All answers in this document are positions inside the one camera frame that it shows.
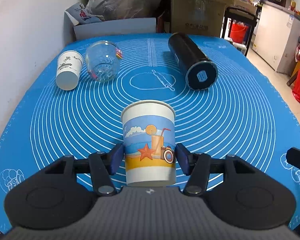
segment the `tiled floor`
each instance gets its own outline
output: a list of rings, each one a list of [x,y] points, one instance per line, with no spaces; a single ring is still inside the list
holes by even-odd
[[[275,73],[274,70],[262,58],[252,51],[252,49],[249,50],[247,58],[263,75],[270,80],[272,85],[281,94],[283,100],[286,101],[300,123],[300,103],[295,100],[291,93],[291,88],[286,85],[289,77],[283,74]]]

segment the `glass jar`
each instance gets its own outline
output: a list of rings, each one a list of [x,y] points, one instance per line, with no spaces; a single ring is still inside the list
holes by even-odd
[[[87,48],[86,63],[90,77],[99,82],[116,77],[120,70],[122,52],[111,41],[98,41]]]

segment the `blue silicone mat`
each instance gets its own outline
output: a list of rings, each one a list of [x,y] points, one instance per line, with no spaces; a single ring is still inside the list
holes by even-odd
[[[55,85],[56,57],[41,73],[15,109],[0,138],[0,231],[11,225],[3,200],[15,185],[57,158],[87,157],[109,151],[122,142],[121,111],[130,103],[157,99],[176,111],[176,143],[214,158],[236,154],[288,187],[297,199],[291,220],[300,223],[300,170],[286,163],[284,153],[300,148],[300,125],[281,96],[232,45],[219,38],[192,36],[218,67],[216,83],[205,91],[190,90],[168,48],[169,34],[120,35],[93,38],[68,45],[85,57],[98,40],[115,42],[123,52],[118,77],[97,83],[83,66],[75,90]],[[125,165],[112,180],[125,185]],[[181,189],[188,177],[177,164]],[[78,181],[91,188],[88,174]],[[222,183],[211,175],[208,188]]]

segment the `black thermos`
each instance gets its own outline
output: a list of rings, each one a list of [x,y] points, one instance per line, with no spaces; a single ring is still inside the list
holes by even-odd
[[[186,84],[191,89],[206,89],[217,80],[216,64],[187,35],[174,33],[169,38],[168,46],[179,68],[186,75]]]

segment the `white paper cup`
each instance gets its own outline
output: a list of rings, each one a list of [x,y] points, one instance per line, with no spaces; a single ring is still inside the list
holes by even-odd
[[[143,100],[121,113],[128,186],[162,187],[176,182],[174,119],[168,104]]]
[[[68,50],[58,58],[56,84],[63,90],[74,89],[79,82],[83,58],[80,53]]]

